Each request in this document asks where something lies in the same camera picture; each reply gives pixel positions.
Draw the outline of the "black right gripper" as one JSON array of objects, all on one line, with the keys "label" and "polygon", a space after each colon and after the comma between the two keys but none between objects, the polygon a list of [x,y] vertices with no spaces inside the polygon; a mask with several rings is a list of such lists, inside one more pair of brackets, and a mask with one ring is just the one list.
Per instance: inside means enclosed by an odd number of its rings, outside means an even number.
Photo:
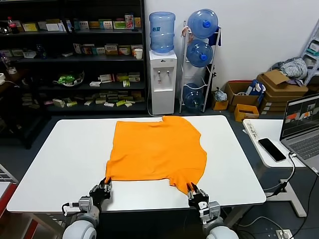
[{"label": "black right gripper", "polygon": [[187,186],[187,196],[188,196],[188,205],[197,209],[199,216],[204,217],[209,214],[209,196],[198,189],[198,187],[191,182],[186,184]]}]

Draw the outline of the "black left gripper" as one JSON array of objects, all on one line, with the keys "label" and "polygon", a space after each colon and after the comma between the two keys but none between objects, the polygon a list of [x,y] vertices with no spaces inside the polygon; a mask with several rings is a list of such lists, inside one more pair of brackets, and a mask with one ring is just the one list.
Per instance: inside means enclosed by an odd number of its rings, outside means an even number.
[{"label": "black left gripper", "polygon": [[100,181],[99,185],[94,186],[89,192],[89,195],[93,200],[93,205],[96,207],[101,207],[105,200],[111,198],[112,178],[109,178],[106,184],[105,180],[106,177]]}]

